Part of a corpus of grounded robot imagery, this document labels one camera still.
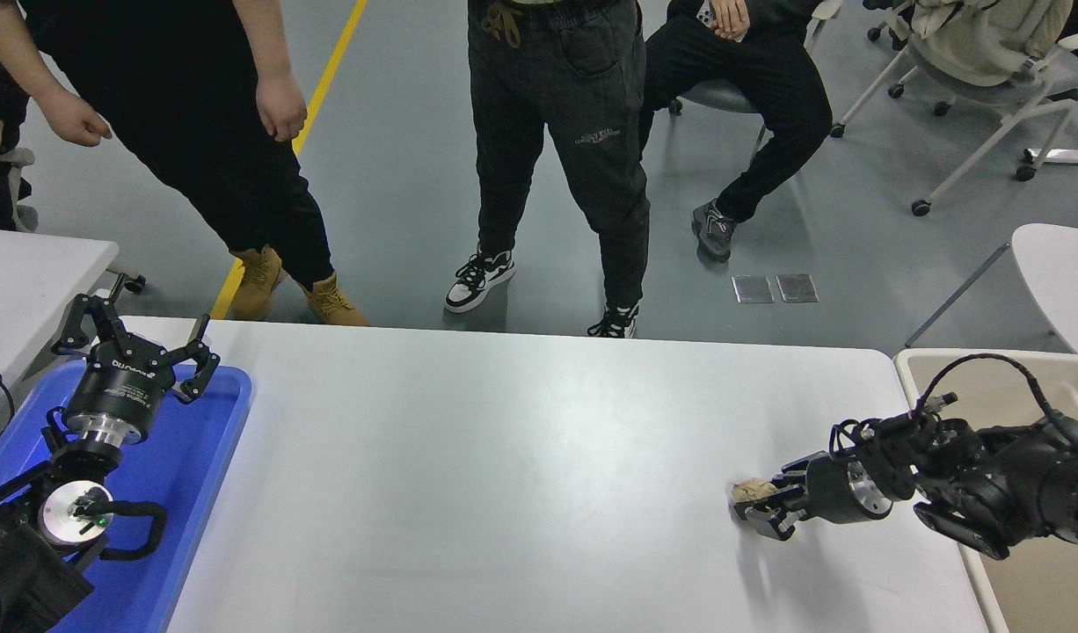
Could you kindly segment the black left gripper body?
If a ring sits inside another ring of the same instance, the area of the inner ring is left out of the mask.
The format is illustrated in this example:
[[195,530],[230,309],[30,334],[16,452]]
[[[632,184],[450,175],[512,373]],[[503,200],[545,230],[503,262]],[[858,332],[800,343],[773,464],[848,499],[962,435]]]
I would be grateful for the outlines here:
[[153,341],[134,339],[133,356],[121,355],[118,341],[96,344],[86,357],[84,376],[65,405],[64,425],[81,432],[85,419],[105,414],[149,432],[172,385],[172,369],[161,363],[165,349]]

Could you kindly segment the person's hand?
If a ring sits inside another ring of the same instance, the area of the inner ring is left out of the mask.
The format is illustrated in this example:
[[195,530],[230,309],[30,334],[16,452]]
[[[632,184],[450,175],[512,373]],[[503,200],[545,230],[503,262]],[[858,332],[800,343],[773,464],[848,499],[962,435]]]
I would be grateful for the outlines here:
[[740,40],[751,27],[751,17],[745,0],[709,1],[713,20],[711,32],[723,40]]

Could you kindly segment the person's right hand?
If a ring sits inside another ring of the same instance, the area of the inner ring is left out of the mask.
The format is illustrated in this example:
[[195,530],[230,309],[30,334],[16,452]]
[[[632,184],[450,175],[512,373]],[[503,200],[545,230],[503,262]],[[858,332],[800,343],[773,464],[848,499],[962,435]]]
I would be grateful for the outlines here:
[[89,104],[56,83],[32,95],[50,129],[66,142],[97,147],[113,138],[113,130]]

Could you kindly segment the person's left hand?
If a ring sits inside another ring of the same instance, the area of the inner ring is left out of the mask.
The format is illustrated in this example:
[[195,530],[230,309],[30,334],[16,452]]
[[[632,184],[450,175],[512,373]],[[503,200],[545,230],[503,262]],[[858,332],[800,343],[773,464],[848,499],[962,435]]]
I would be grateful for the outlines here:
[[255,104],[263,127],[276,142],[298,139],[309,116],[301,85],[290,69],[260,71]]

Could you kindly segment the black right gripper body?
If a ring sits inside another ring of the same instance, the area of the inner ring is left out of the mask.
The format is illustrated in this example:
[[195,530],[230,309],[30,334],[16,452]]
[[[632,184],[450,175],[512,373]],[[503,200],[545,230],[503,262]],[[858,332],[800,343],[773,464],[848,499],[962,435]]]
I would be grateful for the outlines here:
[[853,496],[848,470],[826,453],[803,460],[804,480],[801,520],[824,520],[833,524],[865,522],[862,505]]

